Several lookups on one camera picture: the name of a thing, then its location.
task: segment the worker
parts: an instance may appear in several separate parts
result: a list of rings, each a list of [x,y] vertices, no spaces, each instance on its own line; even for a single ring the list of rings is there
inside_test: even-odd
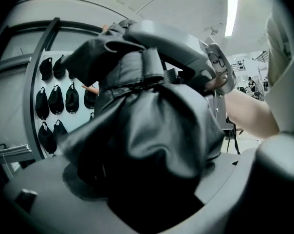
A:
[[[249,87],[252,92],[255,92],[256,90],[256,83],[252,80],[252,78],[249,76]]]

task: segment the person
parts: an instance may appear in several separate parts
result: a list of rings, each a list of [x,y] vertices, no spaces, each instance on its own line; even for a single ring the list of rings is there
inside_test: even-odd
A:
[[[252,78],[249,76],[249,87],[252,92],[255,92],[256,90],[256,83],[252,80]]]
[[[209,81],[206,88],[214,90],[223,83],[224,80],[217,77]],[[229,119],[250,134],[259,138],[278,134],[278,125],[266,102],[234,89],[225,95],[225,105]]]
[[[264,78],[263,87],[264,87],[264,91],[267,92],[268,91],[268,78],[267,78],[267,76]]]

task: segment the factory floor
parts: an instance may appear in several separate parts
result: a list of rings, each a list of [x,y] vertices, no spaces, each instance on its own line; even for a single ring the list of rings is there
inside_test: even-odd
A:
[[[258,147],[262,141],[261,139],[254,137],[253,135],[249,134],[246,131],[244,131],[241,135],[238,135],[238,134],[239,132],[237,132],[237,143],[238,143],[239,151],[241,154],[243,153],[244,150]],[[228,140],[224,139],[223,144],[221,146],[221,152],[226,153],[227,145],[228,145]],[[237,151],[235,149],[234,139],[231,139],[229,142],[228,153],[237,154]]]

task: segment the pegboard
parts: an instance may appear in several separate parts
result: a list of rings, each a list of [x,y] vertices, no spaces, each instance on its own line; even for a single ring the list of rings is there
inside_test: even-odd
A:
[[[67,56],[72,54],[72,51],[43,51],[41,55],[41,59],[39,62],[39,66],[42,63],[43,60],[52,57],[52,67],[54,66],[55,62],[61,57],[61,55]],[[66,110],[65,101],[66,101],[66,92],[69,88],[69,86],[74,82],[74,87],[77,90],[79,94],[79,109],[75,114],[70,114]],[[91,112],[94,111],[94,109],[88,109],[84,105],[84,93],[85,89],[82,88],[82,83],[77,79],[69,79],[68,77],[68,71],[66,70],[65,75],[61,79],[56,79],[52,73],[51,77],[48,80],[42,80],[42,75],[40,73],[39,68],[37,69],[36,73],[36,79],[35,79],[35,86],[34,86],[34,115],[35,115],[35,126],[36,126],[36,133],[38,135],[39,129],[42,125],[43,120],[41,120],[36,113],[35,105],[36,105],[36,95],[41,90],[42,87],[45,89],[45,93],[47,98],[49,98],[51,91],[53,90],[54,86],[58,85],[61,89],[62,95],[63,95],[63,101],[64,101],[64,110],[58,115],[52,114],[52,112],[49,112],[49,116],[46,119],[46,123],[49,127],[49,129],[53,132],[54,130],[54,124],[59,119],[66,128],[67,132],[70,133],[74,129],[78,128],[79,126],[87,123],[90,119]],[[94,84],[94,87],[98,88],[98,82]],[[49,154],[41,145],[41,149],[44,150],[44,156],[45,157],[52,157],[53,155]],[[55,152],[55,155],[61,155],[62,152],[60,148],[57,146],[57,150]]]

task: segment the metal bar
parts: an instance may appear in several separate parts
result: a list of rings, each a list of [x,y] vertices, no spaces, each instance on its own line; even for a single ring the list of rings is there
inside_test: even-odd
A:
[[[27,144],[21,145],[21,146],[15,146],[15,147],[10,147],[10,148],[4,148],[0,149],[0,153],[2,152],[11,152],[11,151],[24,151],[24,150],[29,150],[29,147]]]
[[[0,153],[0,157],[9,157],[9,156],[14,156],[14,155],[19,155],[19,154],[27,154],[31,153],[31,150],[19,150],[19,151],[13,151],[13,152],[7,152],[7,153]]]
[[[34,156],[32,152],[26,152],[26,153],[19,153],[15,155],[9,155],[9,156],[0,156],[0,164],[10,164],[14,162],[21,162],[26,160],[34,159]]]
[[[2,33],[0,34],[0,58],[11,37],[12,37],[12,30],[8,26],[6,26],[5,29],[2,31]]]
[[[28,144],[33,153],[33,158],[36,161],[44,159],[43,151],[36,133],[35,118],[34,118],[34,85],[36,73],[42,55],[43,49],[49,45],[49,42],[57,32],[59,18],[54,20],[47,27],[45,32],[37,44],[32,55],[31,61],[28,64],[25,73],[25,85],[23,91],[23,120],[26,129]]]
[[[70,28],[76,28],[76,29],[84,29],[88,31],[93,31],[93,32],[102,32],[102,28],[90,25],[90,24],[85,24],[81,22],[75,22],[75,21],[60,21],[59,22],[59,27],[70,27]]]
[[[28,31],[31,28],[36,28],[36,29],[46,29],[50,23],[52,21],[51,20],[47,20],[47,21],[33,21],[33,22],[26,22],[26,23],[21,23],[15,26],[10,27],[10,30],[12,31],[13,35],[23,32],[24,30]]]
[[[31,56],[32,54],[26,54],[0,61],[0,72],[15,68],[16,66],[28,64],[30,62]]]

